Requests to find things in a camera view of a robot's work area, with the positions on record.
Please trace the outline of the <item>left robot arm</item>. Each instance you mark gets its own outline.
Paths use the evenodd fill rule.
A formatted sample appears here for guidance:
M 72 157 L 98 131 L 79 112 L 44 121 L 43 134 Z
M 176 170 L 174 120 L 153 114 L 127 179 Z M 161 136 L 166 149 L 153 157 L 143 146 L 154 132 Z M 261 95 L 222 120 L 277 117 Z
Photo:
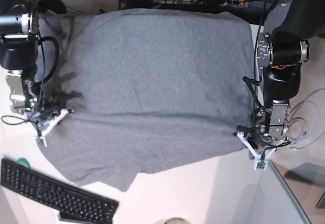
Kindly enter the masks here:
M 237 137 L 254 159 L 288 142 L 289 100 L 300 88 L 301 66 L 309 58 L 309 39 L 324 26 L 324 0 L 277 1 L 255 43 L 254 78 L 243 77 L 253 98 L 251 128 L 238 126 Z

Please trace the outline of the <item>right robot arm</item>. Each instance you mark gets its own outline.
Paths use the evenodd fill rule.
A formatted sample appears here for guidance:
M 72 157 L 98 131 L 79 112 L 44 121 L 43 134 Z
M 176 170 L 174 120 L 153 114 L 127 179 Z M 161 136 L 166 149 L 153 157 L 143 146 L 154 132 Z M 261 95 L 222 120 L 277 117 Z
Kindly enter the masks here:
M 44 42 L 54 45 L 54 63 L 49 73 L 35 81 L 38 48 Z M 10 107 L 37 127 L 53 125 L 65 116 L 59 102 L 43 98 L 43 85 L 54 74 L 59 61 L 59 44 L 54 37 L 41 37 L 38 7 L 32 2 L 11 0 L 1 3 L 1 67 L 8 71 Z

